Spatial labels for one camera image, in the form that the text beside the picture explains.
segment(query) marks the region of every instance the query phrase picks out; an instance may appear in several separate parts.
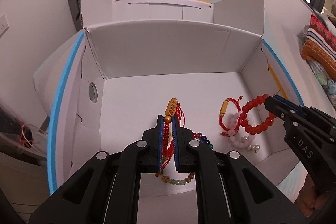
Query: gold bead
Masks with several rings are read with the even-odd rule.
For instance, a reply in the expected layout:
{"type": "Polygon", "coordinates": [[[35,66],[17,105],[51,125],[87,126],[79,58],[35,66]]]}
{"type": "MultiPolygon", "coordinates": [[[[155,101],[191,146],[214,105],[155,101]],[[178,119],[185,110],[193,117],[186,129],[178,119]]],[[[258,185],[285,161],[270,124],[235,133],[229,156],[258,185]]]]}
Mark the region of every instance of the gold bead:
{"type": "Polygon", "coordinates": [[[170,182],[170,177],[169,176],[164,175],[164,176],[162,176],[161,179],[164,183],[169,183],[170,182]]]}
{"type": "Polygon", "coordinates": [[[171,118],[170,116],[165,116],[165,117],[163,118],[163,120],[164,120],[165,122],[171,123],[172,118],[171,118]]]}

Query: beaded bracelet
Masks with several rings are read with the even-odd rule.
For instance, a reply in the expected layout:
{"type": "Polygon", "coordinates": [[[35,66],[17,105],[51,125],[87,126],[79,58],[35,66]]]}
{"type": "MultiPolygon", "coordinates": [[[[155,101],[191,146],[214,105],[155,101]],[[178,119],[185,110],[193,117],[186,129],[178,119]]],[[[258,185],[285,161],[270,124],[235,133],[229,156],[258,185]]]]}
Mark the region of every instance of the beaded bracelet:
{"type": "Polygon", "coordinates": [[[240,116],[239,116],[239,112],[241,112],[241,108],[240,108],[240,105],[239,105],[239,100],[241,100],[243,97],[240,96],[238,100],[235,100],[233,98],[227,98],[225,99],[225,101],[223,102],[222,104],[222,107],[220,109],[220,112],[219,112],[219,115],[218,115],[218,122],[219,122],[219,125],[221,126],[221,128],[223,128],[226,132],[222,132],[221,135],[223,136],[233,136],[235,135],[237,132],[238,132],[238,129],[240,127],[240,124],[241,124],[241,119],[240,119],[240,116]],[[227,128],[224,124],[223,124],[223,117],[224,117],[224,114],[226,112],[226,109],[227,109],[227,105],[229,102],[233,102],[237,108],[237,113],[233,116],[233,118],[231,119],[230,121],[230,128],[227,128]]]}
{"type": "Polygon", "coordinates": [[[264,94],[263,96],[257,96],[257,98],[251,100],[250,102],[247,102],[245,106],[241,108],[242,113],[240,114],[241,126],[245,128],[245,132],[250,133],[250,135],[260,134],[261,132],[267,130],[270,126],[273,125],[274,120],[277,116],[273,113],[269,112],[268,117],[264,122],[262,122],[260,125],[257,125],[255,127],[249,125],[247,118],[247,113],[253,109],[254,107],[257,107],[258,105],[262,105],[266,98],[268,97],[267,94],[264,94]]]}
{"type": "MultiPolygon", "coordinates": [[[[173,141],[172,139],[170,140],[170,145],[168,148],[168,143],[169,143],[169,138],[172,136],[172,133],[169,132],[169,124],[172,122],[172,116],[176,114],[178,117],[178,123],[181,123],[181,118],[184,118],[184,123],[183,126],[185,125],[185,116],[184,112],[182,111],[179,102],[177,99],[173,98],[169,101],[166,112],[165,112],[165,117],[163,118],[165,122],[165,126],[163,129],[163,150],[162,150],[162,159],[161,159],[161,170],[160,172],[156,173],[155,176],[159,177],[161,176],[161,180],[165,183],[170,183],[170,184],[176,184],[176,185],[185,185],[186,183],[191,182],[191,180],[195,177],[195,173],[191,173],[188,175],[187,178],[184,180],[174,180],[170,179],[169,176],[163,174],[164,168],[168,165],[170,162],[172,156],[173,156],[173,141]]],[[[207,139],[206,136],[203,136],[202,133],[193,133],[194,139],[199,139],[205,144],[209,145],[211,149],[213,149],[213,145],[210,143],[210,141],[207,139]]]]}

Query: yellow tape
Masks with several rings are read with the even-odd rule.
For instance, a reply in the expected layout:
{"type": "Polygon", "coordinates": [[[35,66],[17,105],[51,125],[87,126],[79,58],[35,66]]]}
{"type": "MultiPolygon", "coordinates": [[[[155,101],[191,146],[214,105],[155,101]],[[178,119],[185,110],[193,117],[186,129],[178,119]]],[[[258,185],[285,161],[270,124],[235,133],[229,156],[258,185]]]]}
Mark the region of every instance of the yellow tape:
{"type": "Polygon", "coordinates": [[[284,88],[282,87],[282,85],[281,85],[281,83],[280,83],[280,81],[279,81],[277,75],[275,74],[274,70],[272,69],[272,67],[270,66],[270,64],[269,64],[268,62],[267,62],[267,67],[268,67],[268,70],[269,70],[269,72],[271,73],[271,75],[272,75],[272,77],[273,77],[275,83],[277,84],[279,90],[281,91],[281,93],[282,93],[282,97],[284,97],[286,100],[288,100],[288,96],[287,96],[287,94],[286,94],[284,88]]]}

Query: human hand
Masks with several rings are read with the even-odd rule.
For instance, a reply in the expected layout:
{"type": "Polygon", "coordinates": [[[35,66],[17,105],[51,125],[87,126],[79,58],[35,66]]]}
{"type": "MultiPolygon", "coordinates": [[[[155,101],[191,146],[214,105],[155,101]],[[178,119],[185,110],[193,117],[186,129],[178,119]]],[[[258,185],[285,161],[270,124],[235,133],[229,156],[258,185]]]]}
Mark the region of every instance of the human hand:
{"type": "Polygon", "coordinates": [[[326,192],[318,196],[315,192],[315,183],[308,174],[306,176],[304,186],[300,190],[299,196],[294,204],[299,208],[305,217],[309,217],[312,215],[314,210],[319,210],[324,206],[330,195],[331,192],[326,192]]]}

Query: gold charm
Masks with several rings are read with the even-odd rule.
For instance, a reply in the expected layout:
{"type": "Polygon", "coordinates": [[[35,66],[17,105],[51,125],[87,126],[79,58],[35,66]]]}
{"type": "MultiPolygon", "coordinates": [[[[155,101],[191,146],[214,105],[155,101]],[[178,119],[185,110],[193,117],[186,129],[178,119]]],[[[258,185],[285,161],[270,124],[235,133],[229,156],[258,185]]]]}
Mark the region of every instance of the gold charm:
{"type": "Polygon", "coordinates": [[[220,109],[220,114],[225,114],[228,104],[229,104],[229,100],[226,99],[222,104],[222,108],[220,109]]]}
{"type": "Polygon", "coordinates": [[[174,116],[176,108],[177,108],[177,99],[173,98],[168,103],[165,115],[171,117],[174,116]]]}

